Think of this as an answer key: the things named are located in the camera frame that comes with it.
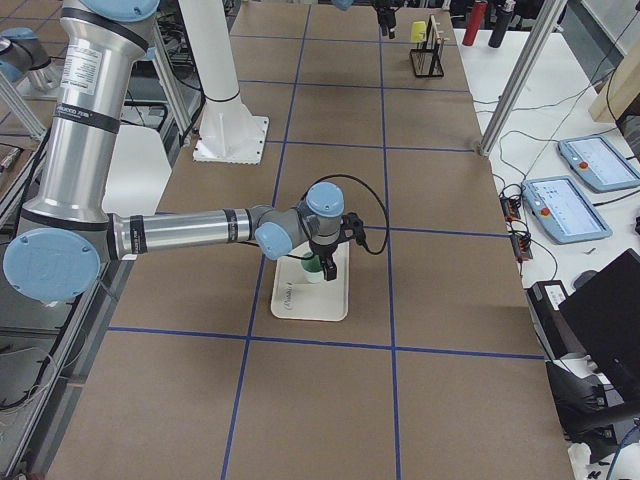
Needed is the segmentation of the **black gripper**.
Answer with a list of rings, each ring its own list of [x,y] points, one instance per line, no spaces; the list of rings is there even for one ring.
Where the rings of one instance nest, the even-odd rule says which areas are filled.
[[[319,244],[315,241],[309,242],[309,247],[313,252],[305,253],[306,268],[323,268],[325,281],[333,281],[337,278],[337,266],[333,260],[333,255],[338,248],[338,242],[329,244]]]
[[[375,0],[378,24],[382,34],[389,39],[395,38],[397,2],[395,0]]]

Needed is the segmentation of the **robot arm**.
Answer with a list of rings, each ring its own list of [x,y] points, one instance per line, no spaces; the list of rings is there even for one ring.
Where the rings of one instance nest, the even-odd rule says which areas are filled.
[[[331,4],[341,11],[351,8],[353,0],[332,0]],[[396,12],[399,6],[391,0],[371,0],[370,5],[376,13],[379,30],[382,36],[394,39],[396,35]]]
[[[19,294],[60,302],[84,293],[104,264],[173,248],[255,241],[272,260],[306,245],[326,281],[345,241],[344,197],[313,184],[291,208],[267,205],[157,214],[170,168],[159,136],[123,127],[131,70],[153,38],[154,1],[67,1],[69,44],[37,194],[20,208],[2,269]]]

